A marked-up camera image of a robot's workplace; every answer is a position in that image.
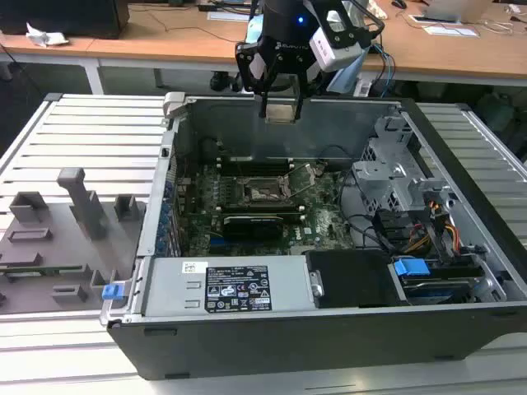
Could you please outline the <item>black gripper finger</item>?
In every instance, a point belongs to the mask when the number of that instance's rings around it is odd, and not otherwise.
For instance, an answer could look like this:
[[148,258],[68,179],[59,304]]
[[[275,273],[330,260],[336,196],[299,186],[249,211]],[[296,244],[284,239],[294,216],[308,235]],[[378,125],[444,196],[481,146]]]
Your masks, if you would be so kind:
[[264,119],[268,93],[275,81],[275,50],[269,40],[239,42],[235,45],[235,59],[244,89],[260,98],[259,117]]
[[328,82],[329,74],[324,72],[317,62],[306,70],[298,72],[292,77],[292,89],[295,100],[293,108],[293,122],[301,118],[301,111],[305,100],[314,95],[321,95]]

